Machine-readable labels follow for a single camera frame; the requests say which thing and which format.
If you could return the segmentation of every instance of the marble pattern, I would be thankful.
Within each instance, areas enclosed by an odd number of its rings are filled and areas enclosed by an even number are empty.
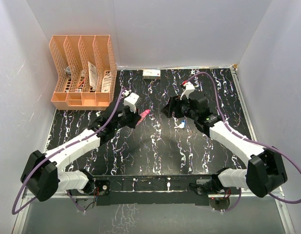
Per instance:
[[[180,82],[200,71],[214,77],[220,106],[229,124],[250,137],[229,69],[162,70],[160,80],[142,79],[141,70],[118,71],[114,99],[121,87],[131,89],[141,97],[140,112],[150,109],[150,114],[136,129],[118,130],[110,142],[86,153],[66,170],[85,168],[93,175],[180,175],[211,174],[222,167],[245,168],[223,145],[197,131],[191,119],[168,119],[160,112],[170,96],[181,94]],[[210,81],[199,76],[192,82],[206,95],[211,111],[215,112],[215,95]],[[57,110],[47,149],[77,136],[101,113]],[[185,128],[175,129],[183,119]]]

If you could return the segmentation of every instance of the white wall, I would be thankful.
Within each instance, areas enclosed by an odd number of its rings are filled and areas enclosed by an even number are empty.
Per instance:
[[[47,39],[110,34],[118,66],[238,63],[271,0],[27,0]]]
[[[301,166],[301,0],[274,0],[238,66],[258,140]],[[286,162],[287,199],[301,198],[301,176]],[[301,204],[287,205],[301,234]]]
[[[26,1],[0,0],[0,234],[12,231],[21,173],[51,125],[57,78],[50,56]]]

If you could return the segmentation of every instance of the wire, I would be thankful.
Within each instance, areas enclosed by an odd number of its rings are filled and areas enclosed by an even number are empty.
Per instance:
[[[72,202],[76,205],[76,207],[78,208],[78,210],[80,210],[81,212],[86,212],[87,209],[83,209],[81,206],[78,205],[78,203],[75,201],[75,199],[73,198],[73,196],[71,195],[71,192],[66,190],[67,195],[69,196],[69,198],[72,200]]]
[[[89,192],[88,194],[84,193],[84,195],[90,195],[90,194],[92,194],[94,192],[94,190],[95,190],[95,188],[93,188],[93,190],[91,192]]]
[[[229,198],[229,197],[230,197],[230,188],[228,188],[228,189],[225,190],[225,194],[224,194],[223,198]]]
[[[98,188],[96,188],[96,190],[93,193],[95,201],[96,201],[96,198],[97,198],[98,194],[99,194],[99,191],[98,191]]]
[[[95,203],[95,201],[93,201],[93,202],[91,202],[86,208],[85,208],[85,210],[87,210],[92,204],[94,204]]]
[[[223,121],[225,127],[226,127],[226,128],[227,128],[234,136],[236,136],[236,137],[238,137],[238,138],[240,138],[240,139],[242,139],[242,140],[244,140],[244,141],[247,141],[247,142],[250,142],[250,143],[253,143],[253,144],[256,144],[256,145],[263,146],[263,147],[268,148],[268,149],[270,149],[270,150],[272,150],[272,151],[275,151],[275,152],[278,153],[278,154],[281,154],[281,155],[282,155],[284,158],[286,158],[286,159],[287,159],[287,160],[288,160],[288,161],[289,161],[289,162],[290,162],[290,163],[298,170],[298,172],[301,174],[301,168],[300,168],[300,166],[299,166],[296,162],[294,162],[293,159],[292,159],[290,156],[288,156],[287,154],[281,152],[280,150],[276,149],[276,148],[273,147],[273,146],[269,146],[269,145],[267,145],[267,144],[260,143],[260,142],[257,142],[257,141],[255,141],[255,140],[250,140],[250,139],[248,139],[248,138],[244,138],[244,136],[241,136],[241,135],[239,135],[239,134],[237,134],[236,132],[233,131],[233,129],[232,129],[232,128],[229,126],[229,124],[227,123],[227,121],[226,121],[226,119],[225,119],[225,117],[224,117],[224,115],[223,115],[223,113],[222,113],[222,111],[221,111],[221,109],[220,109],[220,104],[219,104],[219,100],[218,100],[218,93],[217,93],[217,89],[216,89],[214,80],[212,79],[212,77],[211,77],[207,72],[198,72],[198,73],[196,73],[195,75],[191,76],[188,80],[184,81],[182,84],[184,85],[186,82],[189,82],[191,79],[193,79],[194,77],[196,77],[196,76],[198,76],[198,75],[206,75],[206,76],[211,80],[211,82],[212,82],[212,84],[213,84],[214,92],[215,92],[215,101],[216,101],[216,104],[217,104],[218,112],[219,112],[219,114],[220,114],[220,116],[221,116],[221,118],[222,118],[222,121]],[[289,200],[281,199],[281,198],[279,198],[279,197],[273,195],[272,193],[269,193],[269,195],[270,195],[271,197],[275,198],[276,200],[282,201],[282,202],[285,202],[285,203],[289,203],[289,204],[299,204],[299,203],[301,203],[301,199],[295,200],[295,201],[289,201]]]
[[[120,100],[121,100],[121,95],[122,95],[123,92],[124,92],[124,89],[121,89],[120,94],[119,94],[118,99],[117,99],[117,102],[116,102],[116,105],[115,105],[115,108],[114,108],[114,110],[113,110],[111,116],[110,116],[110,117],[108,118],[108,120],[105,122],[105,124],[104,124],[100,129],[98,129],[95,133],[91,134],[90,136],[87,136],[87,137],[83,138],[81,141],[87,140],[87,139],[89,139],[90,137],[92,137],[92,136],[98,134],[99,132],[101,132],[101,131],[106,127],[106,125],[111,121],[112,117],[114,116],[114,114],[115,114],[115,112],[116,112],[116,110],[117,110],[117,108],[118,108],[118,105],[119,105]],[[73,146],[73,145],[75,145],[75,144],[77,144],[77,143],[79,143],[79,142],[80,142],[80,140],[77,140],[77,141],[75,141],[75,142],[73,142],[73,143],[71,143],[71,144],[68,144],[65,148],[69,148],[69,147],[71,147],[71,146]],[[38,170],[38,169],[39,169],[46,161],[50,160],[51,158],[53,158],[55,155],[57,155],[58,153],[62,152],[63,150],[64,150],[64,148],[61,148],[61,149],[57,150],[56,152],[54,152],[53,154],[51,154],[50,156],[46,157],[44,160],[42,160],[40,163],[38,163],[37,166],[34,167],[33,170],[28,174],[28,176],[26,177],[26,179],[23,181],[23,184],[22,184],[21,188],[19,189],[19,192],[18,192],[18,194],[17,194],[17,196],[16,196],[16,198],[15,198],[15,201],[14,201],[14,204],[13,204],[13,207],[12,207],[12,214],[13,214],[13,215],[18,214],[21,210],[23,210],[26,206],[28,206],[32,201],[34,201],[34,200],[36,199],[36,197],[33,197],[33,198],[32,198],[30,201],[28,201],[25,205],[21,206],[18,210],[16,210],[16,205],[17,205],[17,203],[18,203],[18,201],[19,201],[19,198],[20,198],[20,196],[21,196],[23,190],[25,189],[25,187],[26,187],[26,185],[27,185],[29,179],[33,176],[33,174],[34,174],[34,173],[35,173],[35,172],[36,172],[36,171],[37,171],[37,170]]]
[[[240,198],[242,198],[242,189],[239,188],[238,191],[239,191],[239,196],[237,198],[237,201],[235,202],[235,204],[232,207],[225,210],[225,212],[233,210],[238,205],[238,203],[240,202]]]

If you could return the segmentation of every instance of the white box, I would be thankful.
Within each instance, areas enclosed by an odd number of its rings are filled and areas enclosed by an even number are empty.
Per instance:
[[[143,70],[143,79],[160,79],[160,70]]]

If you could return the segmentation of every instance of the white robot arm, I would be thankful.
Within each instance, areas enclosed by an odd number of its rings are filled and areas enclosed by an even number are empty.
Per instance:
[[[247,169],[223,168],[212,175],[212,180],[198,185],[205,192],[220,191],[237,187],[250,189],[256,196],[264,197],[287,181],[282,156],[270,149],[245,141],[246,136],[229,127],[228,123],[210,112],[207,98],[194,91],[190,82],[182,84],[181,96],[170,97],[162,109],[167,117],[189,117],[194,120],[197,129],[214,139],[239,157]]]
[[[128,94],[129,92],[125,92],[125,96],[127,97],[124,98],[123,105],[117,107],[111,121],[98,134],[96,134],[96,131],[103,126],[111,116],[115,108],[115,102],[111,103],[104,114],[98,117],[78,136],[44,153],[40,151],[31,153],[21,176],[21,182],[24,182],[27,175],[29,175],[38,163],[61,150],[50,158],[50,160],[45,162],[41,166],[41,169],[37,170],[29,179],[26,185],[39,201],[49,199],[57,191],[78,189],[81,193],[91,192],[92,184],[89,180],[92,176],[87,171],[78,170],[65,172],[64,169],[86,152],[105,144],[114,137],[118,129],[124,126],[135,128],[141,120],[141,116],[138,114],[138,109],[136,108],[139,96],[135,93],[131,93],[129,96]]]

